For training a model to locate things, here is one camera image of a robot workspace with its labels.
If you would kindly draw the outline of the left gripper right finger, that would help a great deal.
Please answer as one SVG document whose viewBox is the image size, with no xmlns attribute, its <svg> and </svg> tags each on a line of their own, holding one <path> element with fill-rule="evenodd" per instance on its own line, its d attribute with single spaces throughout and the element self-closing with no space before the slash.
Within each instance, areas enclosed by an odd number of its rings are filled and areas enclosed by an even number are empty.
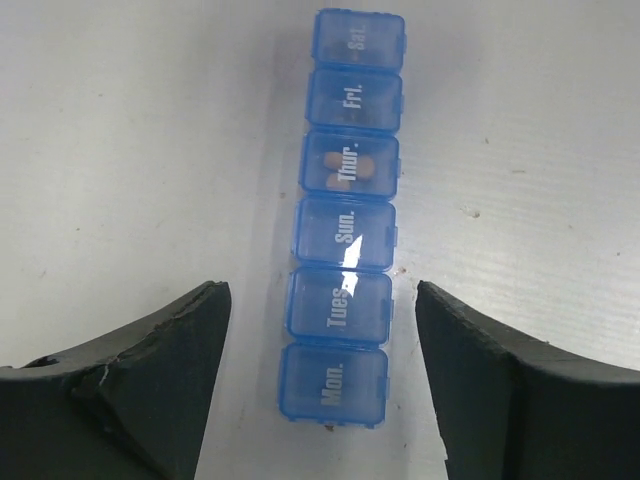
<svg viewBox="0 0 640 480">
<path fill-rule="evenodd" d="M 415 314 L 449 478 L 638 478 L 638 371 L 538 340 L 431 282 Z"/>
</svg>

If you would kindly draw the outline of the blue weekly pill organizer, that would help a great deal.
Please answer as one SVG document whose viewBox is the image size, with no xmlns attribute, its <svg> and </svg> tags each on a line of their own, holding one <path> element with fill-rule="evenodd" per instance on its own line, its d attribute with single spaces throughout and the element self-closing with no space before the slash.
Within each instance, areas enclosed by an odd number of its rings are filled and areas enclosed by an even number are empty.
<svg viewBox="0 0 640 480">
<path fill-rule="evenodd" d="M 398 15 L 315 16 L 278 387 L 293 422 L 374 428 L 386 416 L 405 53 Z M 326 152 L 342 153 L 340 170 L 324 165 Z M 368 181 L 356 178 L 362 155 L 376 164 Z M 350 190 L 327 189 L 332 173 Z"/>
</svg>

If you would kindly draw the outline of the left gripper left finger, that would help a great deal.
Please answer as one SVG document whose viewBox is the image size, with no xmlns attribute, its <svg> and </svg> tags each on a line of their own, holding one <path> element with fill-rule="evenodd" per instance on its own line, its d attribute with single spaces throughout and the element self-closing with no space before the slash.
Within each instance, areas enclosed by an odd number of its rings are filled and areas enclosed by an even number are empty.
<svg viewBox="0 0 640 480">
<path fill-rule="evenodd" d="M 1 370 L 5 479 L 191 479 L 231 314 L 208 281 L 67 350 Z"/>
</svg>

